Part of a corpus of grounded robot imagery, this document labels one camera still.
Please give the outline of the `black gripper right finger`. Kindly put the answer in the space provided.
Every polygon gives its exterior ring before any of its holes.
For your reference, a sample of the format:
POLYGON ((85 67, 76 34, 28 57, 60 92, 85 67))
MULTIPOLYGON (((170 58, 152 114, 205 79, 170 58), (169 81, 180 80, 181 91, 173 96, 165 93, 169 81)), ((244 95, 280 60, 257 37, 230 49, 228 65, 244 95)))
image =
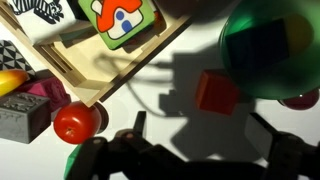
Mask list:
POLYGON ((249 142, 265 160, 270 159, 272 149, 281 135, 258 113, 250 113, 248 115, 244 133, 249 142))

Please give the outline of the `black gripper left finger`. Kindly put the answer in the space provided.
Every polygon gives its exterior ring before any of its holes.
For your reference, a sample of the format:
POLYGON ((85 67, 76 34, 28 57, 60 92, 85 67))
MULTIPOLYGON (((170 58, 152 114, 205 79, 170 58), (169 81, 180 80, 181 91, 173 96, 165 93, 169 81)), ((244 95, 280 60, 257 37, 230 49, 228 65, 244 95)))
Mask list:
POLYGON ((145 122, 146 122, 147 113, 145 111, 139 111, 137 113, 135 123, 133 126, 133 131, 140 135, 141 137, 145 137, 145 122))

